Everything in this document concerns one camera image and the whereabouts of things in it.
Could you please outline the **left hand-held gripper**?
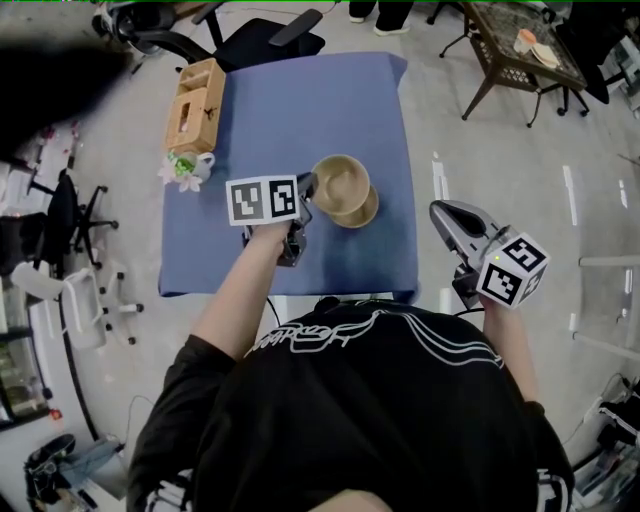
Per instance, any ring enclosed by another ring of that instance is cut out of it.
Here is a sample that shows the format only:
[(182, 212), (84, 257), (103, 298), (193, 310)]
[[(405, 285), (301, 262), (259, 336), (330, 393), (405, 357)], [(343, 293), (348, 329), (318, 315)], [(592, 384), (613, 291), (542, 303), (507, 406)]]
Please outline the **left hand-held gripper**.
[(318, 190), (318, 175), (260, 176), (226, 182), (229, 224), (242, 227), (246, 246), (256, 226), (290, 222), (278, 266), (293, 268), (306, 248), (305, 228), (312, 220), (307, 203)]

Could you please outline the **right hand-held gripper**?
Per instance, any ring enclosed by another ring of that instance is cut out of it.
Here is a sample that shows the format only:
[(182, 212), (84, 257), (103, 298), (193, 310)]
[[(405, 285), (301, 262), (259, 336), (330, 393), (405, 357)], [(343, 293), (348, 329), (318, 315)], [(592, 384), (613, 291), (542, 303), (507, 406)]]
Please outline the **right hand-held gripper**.
[(461, 201), (434, 200), (429, 216), (446, 247), (467, 257), (452, 281), (467, 310), (481, 296), (515, 309), (539, 287), (550, 255), (527, 233), (499, 228), (486, 211)]

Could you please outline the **person's right forearm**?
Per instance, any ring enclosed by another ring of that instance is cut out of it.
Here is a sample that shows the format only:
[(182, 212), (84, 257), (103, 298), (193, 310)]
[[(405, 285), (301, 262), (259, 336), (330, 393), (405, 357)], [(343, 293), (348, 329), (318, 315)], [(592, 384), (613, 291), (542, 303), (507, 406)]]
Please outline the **person's right forearm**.
[(483, 295), (480, 302), (484, 308), (484, 335), (503, 359), (524, 400), (538, 402), (538, 382), (521, 312)]

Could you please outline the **person's left forearm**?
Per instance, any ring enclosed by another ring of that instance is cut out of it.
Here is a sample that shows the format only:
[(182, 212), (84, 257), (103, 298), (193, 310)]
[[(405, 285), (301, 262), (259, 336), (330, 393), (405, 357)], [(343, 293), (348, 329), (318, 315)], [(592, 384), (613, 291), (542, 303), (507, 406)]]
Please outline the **person's left forearm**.
[(205, 307), (192, 334), (233, 360), (255, 342), (289, 221), (261, 225)]

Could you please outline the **blue tablecloth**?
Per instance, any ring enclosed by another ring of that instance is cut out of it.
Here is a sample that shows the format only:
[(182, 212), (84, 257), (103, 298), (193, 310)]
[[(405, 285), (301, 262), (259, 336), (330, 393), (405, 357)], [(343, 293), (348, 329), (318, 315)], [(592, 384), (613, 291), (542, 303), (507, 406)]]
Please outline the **blue tablecloth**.
[(416, 214), (398, 86), (404, 59), (324, 54), (227, 76), (211, 177), (197, 192), (164, 192), (159, 292), (218, 290), (243, 248), (229, 224), (230, 179), (298, 175), (331, 155), (356, 158), (379, 197), (374, 219), (345, 229), (313, 212), (307, 246), (279, 269), (275, 295), (408, 293), (418, 284)]

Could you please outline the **white mug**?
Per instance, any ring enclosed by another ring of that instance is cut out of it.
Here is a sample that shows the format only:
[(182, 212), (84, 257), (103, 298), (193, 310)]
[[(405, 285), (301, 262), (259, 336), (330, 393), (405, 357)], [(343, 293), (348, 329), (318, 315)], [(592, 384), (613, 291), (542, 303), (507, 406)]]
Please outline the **white mug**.
[(188, 152), (187, 156), (192, 164), (191, 176), (199, 178), (202, 182), (209, 180), (212, 168), (215, 164), (215, 155), (211, 152), (196, 154)]

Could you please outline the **wicker tissue box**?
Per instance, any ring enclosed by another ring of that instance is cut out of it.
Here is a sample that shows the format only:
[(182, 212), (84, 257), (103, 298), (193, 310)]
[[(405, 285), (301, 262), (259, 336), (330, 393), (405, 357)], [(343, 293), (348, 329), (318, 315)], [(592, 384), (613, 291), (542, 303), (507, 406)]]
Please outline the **wicker tissue box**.
[(214, 58), (179, 73), (165, 136), (168, 152), (206, 153), (216, 146), (226, 73)]

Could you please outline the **black office chair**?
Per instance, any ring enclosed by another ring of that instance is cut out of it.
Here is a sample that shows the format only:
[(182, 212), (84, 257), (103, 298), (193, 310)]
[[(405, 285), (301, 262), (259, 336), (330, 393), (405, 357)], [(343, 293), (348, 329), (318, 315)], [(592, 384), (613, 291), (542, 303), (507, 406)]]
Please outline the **black office chair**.
[(94, 220), (92, 213), (104, 185), (96, 187), (87, 204), (79, 202), (71, 177), (60, 175), (55, 189), (43, 189), (51, 195), (45, 213), (0, 216), (0, 277), (8, 277), (18, 264), (32, 262), (39, 267), (45, 262), (54, 275), (65, 275), (64, 261), (72, 252), (92, 253), (90, 230), (119, 227), (116, 220)]
[(586, 92), (602, 104), (609, 103), (608, 86), (623, 78), (619, 72), (605, 79), (600, 67), (626, 36), (625, 10), (622, 3), (574, 2), (569, 16), (555, 28), (586, 80)]
[(165, 2), (105, 2), (96, 9), (92, 27), (110, 42), (128, 45), (142, 55), (161, 50), (182, 58), (187, 64), (213, 58), (225, 72), (318, 54), (325, 40), (312, 33), (324, 14), (308, 9), (288, 24), (253, 18), (228, 37), (222, 35), (217, 12), (220, 2), (199, 7), (192, 19), (204, 23), (214, 44), (212, 52), (191, 38), (173, 30), (178, 16)]
[(427, 11), (427, 35), (431, 37), (434, 58), (445, 61), (470, 57), (472, 51), (469, 40), (462, 37), (463, 4), (437, 1)]

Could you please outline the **beige plate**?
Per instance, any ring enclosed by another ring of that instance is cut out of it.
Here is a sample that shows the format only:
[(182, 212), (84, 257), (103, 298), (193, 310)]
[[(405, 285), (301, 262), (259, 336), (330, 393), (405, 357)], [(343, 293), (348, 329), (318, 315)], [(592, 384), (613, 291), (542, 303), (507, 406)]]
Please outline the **beige plate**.
[(557, 69), (560, 66), (560, 61), (553, 49), (541, 43), (535, 43), (531, 47), (532, 55), (544, 66), (550, 69)]

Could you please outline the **dark lattice side table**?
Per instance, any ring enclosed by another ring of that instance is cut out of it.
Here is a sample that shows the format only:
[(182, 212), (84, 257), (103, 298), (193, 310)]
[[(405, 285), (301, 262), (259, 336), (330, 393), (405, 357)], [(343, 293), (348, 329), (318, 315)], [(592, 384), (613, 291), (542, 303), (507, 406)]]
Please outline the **dark lattice side table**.
[[(516, 52), (514, 44), (522, 29), (531, 31), (539, 43), (550, 47), (559, 61), (556, 68), (545, 66), (531, 52)], [(462, 37), (470, 42), (484, 73), (483, 82), (462, 114), (464, 120), (495, 86), (530, 92), (537, 99), (557, 89), (580, 92), (587, 86), (555, 28), (522, 3), (466, 4)]]

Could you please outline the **person's black printed t-shirt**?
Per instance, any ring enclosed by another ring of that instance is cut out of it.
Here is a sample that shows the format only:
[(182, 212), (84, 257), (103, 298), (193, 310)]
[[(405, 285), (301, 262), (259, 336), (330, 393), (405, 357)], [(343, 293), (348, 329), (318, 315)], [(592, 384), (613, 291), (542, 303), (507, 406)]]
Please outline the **person's black printed t-shirt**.
[(345, 490), (393, 512), (569, 512), (543, 407), (471, 323), (395, 303), (317, 307), (234, 360), (190, 337), (138, 436), (127, 512), (304, 512)]

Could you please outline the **white office chair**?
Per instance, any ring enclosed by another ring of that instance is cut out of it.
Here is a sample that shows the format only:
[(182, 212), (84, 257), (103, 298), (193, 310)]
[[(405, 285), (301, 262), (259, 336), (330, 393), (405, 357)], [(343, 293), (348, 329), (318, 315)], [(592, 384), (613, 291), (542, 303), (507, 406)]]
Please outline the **white office chair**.
[(116, 267), (106, 284), (98, 281), (97, 273), (84, 267), (63, 279), (45, 275), (32, 263), (22, 262), (11, 274), (11, 281), (29, 295), (49, 303), (59, 301), (62, 333), (71, 346), (80, 350), (95, 350), (116, 333), (116, 318), (145, 311), (141, 303), (127, 303), (121, 297), (127, 277), (124, 267)]

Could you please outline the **cluttered equipment rack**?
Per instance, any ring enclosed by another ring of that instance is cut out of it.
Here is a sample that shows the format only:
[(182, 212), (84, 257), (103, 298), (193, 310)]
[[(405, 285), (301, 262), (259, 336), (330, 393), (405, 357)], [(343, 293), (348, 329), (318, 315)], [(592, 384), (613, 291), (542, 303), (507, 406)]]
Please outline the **cluttered equipment rack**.
[(597, 403), (605, 422), (596, 450), (573, 466), (571, 512), (640, 512), (640, 377), (622, 385)]

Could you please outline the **white desk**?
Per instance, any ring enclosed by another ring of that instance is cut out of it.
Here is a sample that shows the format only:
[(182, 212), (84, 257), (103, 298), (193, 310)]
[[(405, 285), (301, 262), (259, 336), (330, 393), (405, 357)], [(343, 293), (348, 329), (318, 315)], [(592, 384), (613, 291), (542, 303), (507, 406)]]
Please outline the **white desk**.
[(32, 298), (0, 278), (0, 433), (98, 438), (64, 327), (57, 299)]

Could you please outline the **white metal frame table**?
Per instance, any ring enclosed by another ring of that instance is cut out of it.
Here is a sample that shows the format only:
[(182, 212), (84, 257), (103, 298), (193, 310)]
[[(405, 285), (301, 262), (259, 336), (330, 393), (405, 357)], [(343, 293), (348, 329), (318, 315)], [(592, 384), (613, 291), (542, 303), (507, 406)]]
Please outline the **white metal frame table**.
[(589, 337), (576, 328), (571, 329), (572, 338), (584, 345), (640, 363), (640, 255), (580, 257), (578, 265), (581, 268), (611, 267), (629, 270), (631, 277), (627, 282), (630, 285), (631, 298), (627, 309), (627, 332), (623, 345)]

